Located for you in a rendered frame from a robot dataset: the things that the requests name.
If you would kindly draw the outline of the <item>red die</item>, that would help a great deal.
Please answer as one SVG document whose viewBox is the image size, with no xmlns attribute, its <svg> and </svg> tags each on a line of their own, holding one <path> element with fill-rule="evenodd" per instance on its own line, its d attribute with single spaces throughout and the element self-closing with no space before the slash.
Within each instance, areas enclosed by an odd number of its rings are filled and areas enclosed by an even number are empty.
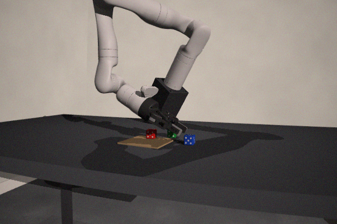
<svg viewBox="0 0 337 224">
<path fill-rule="evenodd" d="M 146 130 L 146 138 L 147 139 L 155 139 L 156 133 L 157 133 L 157 129 L 148 129 L 148 130 Z"/>
</svg>

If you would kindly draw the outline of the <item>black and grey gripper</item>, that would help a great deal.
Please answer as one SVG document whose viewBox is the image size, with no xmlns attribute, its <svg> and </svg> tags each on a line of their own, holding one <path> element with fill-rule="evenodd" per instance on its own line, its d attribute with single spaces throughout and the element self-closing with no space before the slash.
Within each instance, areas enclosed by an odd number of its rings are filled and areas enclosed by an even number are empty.
<svg viewBox="0 0 337 224">
<path fill-rule="evenodd" d="M 179 123 L 178 118 L 169 111 L 160 110 L 158 106 L 158 102 L 149 97 L 141 104 L 138 116 L 163 130 L 170 130 L 178 136 L 186 132 L 187 127 Z"/>
</svg>

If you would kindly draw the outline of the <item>green die with white pips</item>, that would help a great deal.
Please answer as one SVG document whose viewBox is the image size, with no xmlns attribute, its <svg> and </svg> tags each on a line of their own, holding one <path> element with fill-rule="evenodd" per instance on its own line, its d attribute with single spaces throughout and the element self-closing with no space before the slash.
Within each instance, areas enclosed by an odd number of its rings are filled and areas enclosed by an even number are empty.
<svg viewBox="0 0 337 224">
<path fill-rule="evenodd" d="M 167 130 L 167 137 L 168 138 L 175 138 L 177 135 L 173 132 L 171 132 L 170 130 Z"/>
</svg>

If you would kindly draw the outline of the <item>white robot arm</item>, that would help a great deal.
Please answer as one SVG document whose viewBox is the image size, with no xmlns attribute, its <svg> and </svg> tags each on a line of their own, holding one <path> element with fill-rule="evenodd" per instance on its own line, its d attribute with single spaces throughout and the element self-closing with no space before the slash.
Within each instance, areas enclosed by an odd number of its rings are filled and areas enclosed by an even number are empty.
<svg viewBox="0 0 337 224">
<path fill-rule="evenodd" d="M 118 63 L 117 40 L 113 28 L 114 7 L 129 10 L 150 25 L 174 29 L 189 38 L 186 45 L 179 47 L 164 79 L 167 87 L 173 90 L 182 88 L 196 58 L 209 40 L 211 30 L 206 24 L 154 0 L 93 0 L 93 5 L 98 38 L 95 87 L 100 93 L 117 92 L 116 99 L 138 115 L 143 101 L 158 92 L 155 86 L 142 86 L 141 91 L 138 91 L 121 76 L 111 74 L 112 68 Z"/>
</svg>

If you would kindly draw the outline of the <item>tan flat mat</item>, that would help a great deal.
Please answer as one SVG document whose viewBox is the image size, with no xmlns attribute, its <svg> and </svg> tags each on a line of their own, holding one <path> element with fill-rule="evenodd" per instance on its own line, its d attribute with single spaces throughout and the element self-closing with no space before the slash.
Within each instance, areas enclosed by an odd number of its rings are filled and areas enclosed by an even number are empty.
<svg viewBox="0 0 337 224">
<path fill-rule="evenodd" d="M 118 144 L 159 149 L 173 141 L 175 141 L 175 139 L 162 137 L 147 139 L 146 136 L 139 135 L 127 140 L 120 141 Z"/>
</svg>

